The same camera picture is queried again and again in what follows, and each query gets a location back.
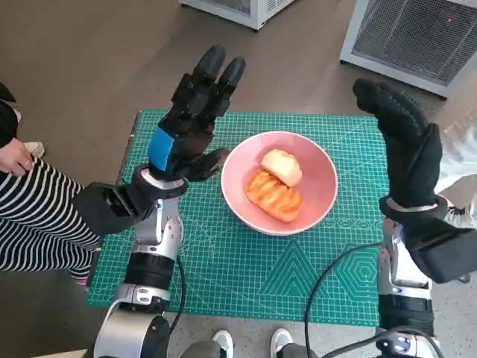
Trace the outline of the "right black gloved robot hand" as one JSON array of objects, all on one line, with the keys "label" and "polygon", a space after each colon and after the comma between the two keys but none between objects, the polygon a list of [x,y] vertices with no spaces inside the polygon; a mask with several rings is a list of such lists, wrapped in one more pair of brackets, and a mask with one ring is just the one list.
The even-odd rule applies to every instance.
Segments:
[{"label": "right black gloved robot hand", "polygon": [[376,117],[384,138],[389,198],[405,209],[436,205],[443,156],[439,126],[427,121],[414,99],[385,83],[359,78],[353,93],[358,108]]}]

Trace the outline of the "left bare black robot hand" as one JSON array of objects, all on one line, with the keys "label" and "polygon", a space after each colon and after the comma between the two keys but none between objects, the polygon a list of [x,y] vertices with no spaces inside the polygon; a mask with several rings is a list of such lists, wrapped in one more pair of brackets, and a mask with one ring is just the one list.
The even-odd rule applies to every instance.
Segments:
[{"label": "left bare black robot hand", "polygon": [[236,57],[223,68],[226,50],[214,45],[191,73],[181,78],[172,106],[159,121],[148,146],[148,168],[160,179],[190,182],[212,177],[229,154],[226,148],[209,153],[215,120],[224,116],[241,80],[246,61]]}]

